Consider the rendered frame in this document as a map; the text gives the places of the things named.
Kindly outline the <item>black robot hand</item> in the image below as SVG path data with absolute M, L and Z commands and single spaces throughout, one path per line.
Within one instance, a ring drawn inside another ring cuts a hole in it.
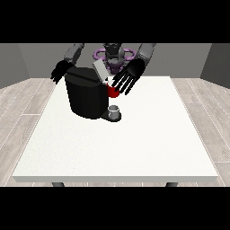
M 74 65 L 68 61 L 61 60 L 56 64 L 55 69 L 51 72 L 50 79 L 56 84 L 66 74 L 67 70 Z
M 128 94 L 145 69 L 145 62 L 142 59 L 133 59 L 113 77 L 111 86 L 115 91 Z

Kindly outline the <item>red pod holder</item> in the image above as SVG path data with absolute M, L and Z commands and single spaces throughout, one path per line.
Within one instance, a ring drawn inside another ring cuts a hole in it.
M 119 91 L 115 91 L 115 87 L 110 86 L 107 84 L 107 89 L 108 89 L 108 96 L 111 98 L 116 98 L 119 96 Z

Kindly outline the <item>pale grey machine lid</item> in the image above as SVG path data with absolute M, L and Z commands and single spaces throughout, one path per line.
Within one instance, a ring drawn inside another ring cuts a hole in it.
M 98 75 L 101 82 L 104 82 L 110 75 L 101 59 L 93 62 L 93 68 L 96 71 L 96 74 Z

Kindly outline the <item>black coffee machine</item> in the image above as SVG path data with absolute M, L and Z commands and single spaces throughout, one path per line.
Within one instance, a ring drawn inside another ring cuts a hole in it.
M 121 113 L 116 119 L 109 116 L 108 87 L 100 81 L 93 68 L 72 66 L 66 72 L 65 82 L 73 113 L 85 119 L 121 120 Z

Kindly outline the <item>small grey cup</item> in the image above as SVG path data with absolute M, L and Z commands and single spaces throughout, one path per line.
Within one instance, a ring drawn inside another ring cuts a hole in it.
M 117 105 L 111 105 L 108 108 L 109 118 L 117 119 L 119 117 L 119 107 Z

